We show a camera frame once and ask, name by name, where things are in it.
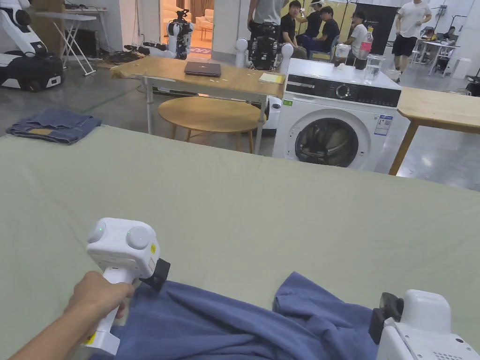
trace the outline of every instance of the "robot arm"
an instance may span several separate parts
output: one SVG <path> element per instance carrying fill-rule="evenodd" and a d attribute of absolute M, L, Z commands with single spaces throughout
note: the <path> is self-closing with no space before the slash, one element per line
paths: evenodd
<path fill-rule="evenodd" d="M 170 264 L 160 259 L 155 231 L 140 221 L 103 218 L 88 239 L 87 253 L 104 269 L 112 284 L 133 283 L 137 278 L 160 291 Z M 120 340 L 110 333 L 118 308 L 100 321 L 96 332 L 84 343 L 96 352 L 116 355 Z"/>
<path fill-rule="evenodd" d="M 409 290 L 403 300 L 384 293 L 380 306 L 369 330 L 379 345 L 377 360 L 480 360 L 451 333 L 450 305 L 443 296 Z"/>
<path fill-rule="evenodd" d="M 8 36 L 29 57 L 46 56 L 47 48 L 30 27 L 28 0 L 0 0 L 0 22 Z"/>

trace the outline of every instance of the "humanoid robot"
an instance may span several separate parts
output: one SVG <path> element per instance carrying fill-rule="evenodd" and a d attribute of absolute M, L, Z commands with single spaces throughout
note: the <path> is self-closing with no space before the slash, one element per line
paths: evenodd
<path fill-rule="evenodd" d="M 30 27 L 29 0 L 0 0 L 0 23 L 19 49 L 0 54 L 0 85 L 40 91 L 63 83 L 60 58 Z"/>

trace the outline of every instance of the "doorway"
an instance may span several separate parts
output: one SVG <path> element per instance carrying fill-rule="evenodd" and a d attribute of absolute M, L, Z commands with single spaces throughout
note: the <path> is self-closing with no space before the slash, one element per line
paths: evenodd
<path fill-rule="evenodd" d="M 162 29 L 167 41 L 168 23 L 177 18 L 177 11 L 188 9 L 186 20 L 194 24 L 189 58 L 210 59 L 212 57 L 214 0 L 161 0 Z"/>

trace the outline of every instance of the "washing machine control panel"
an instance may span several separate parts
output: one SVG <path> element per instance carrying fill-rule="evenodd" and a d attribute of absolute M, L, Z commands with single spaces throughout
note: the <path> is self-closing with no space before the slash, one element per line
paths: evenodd
<path fill-rule="evenodd" d="M 402 93 L 401 90 L 386 89 L 366 84 L 349 84 L 332 80 L 313 79 L 298 75 L 288 76 L 287 91 L 389 108 L 398 106 Z"/>

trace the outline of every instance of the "blue cloth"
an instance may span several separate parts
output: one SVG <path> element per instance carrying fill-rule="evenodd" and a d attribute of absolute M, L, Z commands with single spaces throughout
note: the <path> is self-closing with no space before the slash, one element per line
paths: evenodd
<path fill-rule="evenodd" d="M 374 360 L 371 314 L 297 273 L 273 311 L 174 282 L 159 295 L 143 284 L 125 327 L 112 331 L 121 340 L 115 360 Z"/>
<path fill-rule="evenodd" d="M 48 109 L 39 115 L 20 120 L 7 133 L 61 144 L 74 144 L 87 136 L 102 121 L 90 115 L 68 110 Z"/>

